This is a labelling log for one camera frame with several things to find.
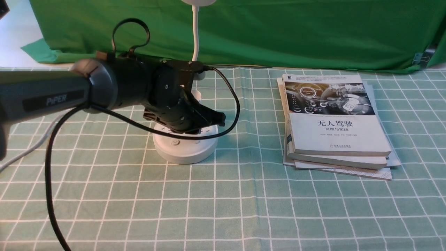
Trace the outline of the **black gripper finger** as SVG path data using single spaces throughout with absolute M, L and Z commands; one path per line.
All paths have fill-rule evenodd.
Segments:
M 200 107 L 200 114 L 207 121 L 207 124 L 210 126 L 217 125 L 219 127 L 225 126 L 225 113 L 218 112 L 216 110 L 210 109 L 209 107 Z

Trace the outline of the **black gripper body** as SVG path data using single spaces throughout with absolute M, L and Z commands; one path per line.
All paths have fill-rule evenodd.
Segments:
M 143 118 L 161 124 L 177 134 L 195 135 L 210 125 L 203 108 L 190 91 L 180 87 L 179 99 L 172 106 L 145 107 Z

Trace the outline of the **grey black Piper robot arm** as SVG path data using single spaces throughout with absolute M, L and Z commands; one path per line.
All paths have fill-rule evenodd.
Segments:
M 201 105 L 191 93 L 201 62 L 147 57 L 88 58 L 66 71 L 2 71 L 0 80 L 1 159 L 10 127 L 23 121 L 87 105 L 114 110 L 142 105 L 149 119 L 177 134 L 225 125 L 225 114 Z

